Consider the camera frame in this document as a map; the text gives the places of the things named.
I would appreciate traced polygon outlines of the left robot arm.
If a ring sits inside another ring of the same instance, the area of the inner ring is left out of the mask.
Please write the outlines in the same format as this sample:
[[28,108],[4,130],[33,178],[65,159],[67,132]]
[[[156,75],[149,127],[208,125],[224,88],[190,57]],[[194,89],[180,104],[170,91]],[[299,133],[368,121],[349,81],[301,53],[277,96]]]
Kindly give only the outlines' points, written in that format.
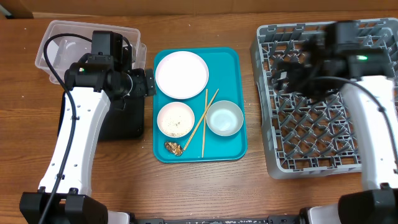
[[152,70],[134,68],[132,45],[116,32],[96,30],[90,52],[57,77],[63,88],[58,139],[36,192],[21,196],[28,223],[135,223],[91,197],[98,141],[135,139],[144,129],[144,101],[154,96]]

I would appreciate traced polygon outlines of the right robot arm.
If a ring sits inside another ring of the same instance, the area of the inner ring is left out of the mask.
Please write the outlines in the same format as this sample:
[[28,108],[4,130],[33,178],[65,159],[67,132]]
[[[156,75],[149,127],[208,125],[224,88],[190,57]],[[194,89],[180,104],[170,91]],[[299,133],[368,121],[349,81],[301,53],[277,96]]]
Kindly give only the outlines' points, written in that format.
[[317,101],[341,93],[359,147],[363,189],[300,215],[307,223],[396,223],[397,113],[389,55],[363,47],[355,21],[326,26],[323,47],[317,42],[312,37],[303,44],[304,63],[279,62],[273,79],[278,89]]

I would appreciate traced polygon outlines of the grey-green bowl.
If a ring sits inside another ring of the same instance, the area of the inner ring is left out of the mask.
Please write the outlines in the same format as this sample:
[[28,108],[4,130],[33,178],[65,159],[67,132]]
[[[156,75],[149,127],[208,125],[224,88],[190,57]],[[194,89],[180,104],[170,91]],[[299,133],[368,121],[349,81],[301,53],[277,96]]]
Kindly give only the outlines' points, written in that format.
[[232,101],[221,100],[213,103],[206,113],[206,124],[219,136],[232,136],[243,126],[244,115]]

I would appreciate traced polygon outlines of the small white rice bowl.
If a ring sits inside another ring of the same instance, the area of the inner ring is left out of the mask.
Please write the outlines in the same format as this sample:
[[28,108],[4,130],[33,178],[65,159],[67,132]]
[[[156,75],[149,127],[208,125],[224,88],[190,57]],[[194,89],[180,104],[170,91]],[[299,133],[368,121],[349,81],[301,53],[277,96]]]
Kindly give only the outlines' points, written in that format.
[[186,136],[195,124],[192,109],[182,102],[171,102],[163,106],[157,115],[160,131],[170,138]]

